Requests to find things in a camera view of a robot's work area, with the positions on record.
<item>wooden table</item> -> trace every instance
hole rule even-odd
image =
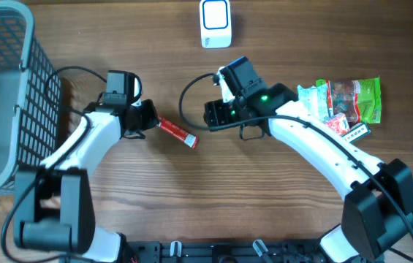
[[[232,47],[221,50],[201,47],[197,1],[31,10],[55,68],[135,72],[143,98],[180,125],[183,87],[241,56],[269,85],[293,90],[319,78],[380,76],[382,123],[355,144],[384,161],[400,158],[413,171],[413,2],[232,1]],[[105,89],[83,72],[62,76],[79,109]],[[202,123],[203,103],[220,96],[210,81],[198,83],[184,102],[188,116]],[[191,132],[200,137],[195,150],[160,129],[110,149],[91,179],[98,224],[129,240],[197,242],[315,238],[340,222],[339,195],[288,146],[272,138],[243,142],[238,129]],[[0,197],[0,231],[11,206],[12,197]],[[408,237],[395,247],[413,256]],[[387,262],[404,260],[387,254]]]

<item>white device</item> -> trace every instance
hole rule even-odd
[[[202,0],[200,28],[204,48],[229,47],[232,43],[229,0]]]

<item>snack bag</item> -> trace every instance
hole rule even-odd
[[[380,123],[382,98],[380,78],[331,82],[317,80],[317,86],[327,85],[330,117],[344,113],[348,122]]]

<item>black base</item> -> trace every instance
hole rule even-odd
[[[333,263],[318,249],[318,240],[265,243],[273,263]],[[183,243],[181,257],[170,256],[170,243],[130,242],[137,263],[263,263],[252,243]],[[377,263],[384,262],[381,255]],[[356,257],[346,263],[371,263]]]

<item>gray plastic basket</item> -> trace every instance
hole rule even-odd
[[[20,165],[37,166],[56,148],[60,109],[48,105],[43,93],[53,70],[34,36],[31,11],[16,1],[0,1],[0,194],[12,192]],[[48,93],[61,103],[57,76]]]

